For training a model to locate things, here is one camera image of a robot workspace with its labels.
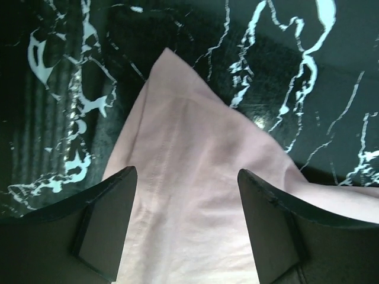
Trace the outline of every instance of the light pink cloth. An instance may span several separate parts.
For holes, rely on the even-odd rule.
[[[237,185],[242,168],[320,208],[379,222],[375,189],[308,183],[272,137],[168,49],[104,179],[131,165],[137,192],[117,283],[259,283]]]

